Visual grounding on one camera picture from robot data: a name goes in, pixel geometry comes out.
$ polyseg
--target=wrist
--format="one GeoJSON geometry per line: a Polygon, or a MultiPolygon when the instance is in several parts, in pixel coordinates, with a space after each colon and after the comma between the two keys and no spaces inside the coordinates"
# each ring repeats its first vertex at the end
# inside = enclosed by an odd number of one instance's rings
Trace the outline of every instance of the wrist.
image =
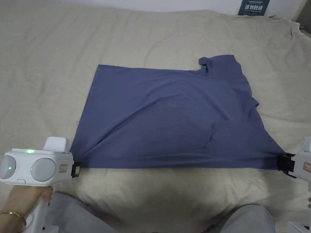
{"type": "Polygon", "coordinates": [[[23,221],[11,214],[0,214],[0,232],[20,232],[24,229],[23,221]]]}
{"type": "Polygon", "coordinates": [[[19,205],[16,205],[14,203],[7,202],[5,206],[3,207],[2,211],[10,211],[10,212],[16,212],[22,215],[25,219],[28,217],[25,210],[22,210],[22,208],[19,207],[19,205]]]}

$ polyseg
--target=bed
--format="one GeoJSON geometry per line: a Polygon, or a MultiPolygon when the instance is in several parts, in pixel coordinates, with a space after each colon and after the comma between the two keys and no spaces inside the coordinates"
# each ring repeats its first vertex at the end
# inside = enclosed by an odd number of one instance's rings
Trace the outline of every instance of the bed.
{"type": "MultiPolygon", "coordinates": [[[[311,135],[311,39],[273,16],[93,8],[31,0],[0,8],[0,149],[74,138],[98,64],[199,69],[233,54],[266,130],[295,153],[311,135]]],[[[3,205],[11,186],[0,184],[3,205]]],[[[264,205],[278,232],[308,223],[307,183],[259,169],[82,169],[56,190],[93,207],[120,232],[201,232],[230,211],[264,205]]]]}

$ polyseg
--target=white wall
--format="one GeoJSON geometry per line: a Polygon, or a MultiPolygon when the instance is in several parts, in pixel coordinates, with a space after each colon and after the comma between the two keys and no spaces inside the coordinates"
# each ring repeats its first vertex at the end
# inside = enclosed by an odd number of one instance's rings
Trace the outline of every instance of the white wall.
{"type": "MultiPolygon", "coordinates": [[[[140,11],[213,10],[221,14],[236,15],[242,0],[63,0],[104,7],[140,11]]],[[[305,0],[270,0],[265,16],[279,15],[292,19],[305,0]]]]}

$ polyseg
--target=leg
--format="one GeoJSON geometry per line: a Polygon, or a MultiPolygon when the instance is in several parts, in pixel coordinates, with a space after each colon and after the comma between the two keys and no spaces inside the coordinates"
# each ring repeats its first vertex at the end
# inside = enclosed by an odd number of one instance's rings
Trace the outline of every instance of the leg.
{"type": "Polygon", "coordinates": [[[274,219],[260,205],[246,205],[223,219],[208,233],[275,233],[274,219]]]}
{"type": "Polygon", "coordinates": [[[59,233],[117,233],[94,216],[85,204],[62,193],[53,193],[46,215],[47,224],[59,227],[59,233]]]}

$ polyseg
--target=hand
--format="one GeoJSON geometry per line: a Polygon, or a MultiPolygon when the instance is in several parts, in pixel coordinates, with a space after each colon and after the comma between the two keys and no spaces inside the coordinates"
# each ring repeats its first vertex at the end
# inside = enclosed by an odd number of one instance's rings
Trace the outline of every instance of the hand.
{"type": "Polygon", "coordinates": [[[43,197],[45,202],[51,201],[53,188],[15,185],[9,195],[4,211],[14,211],[27,218],[33,211],[38,199],[43,197]]]}

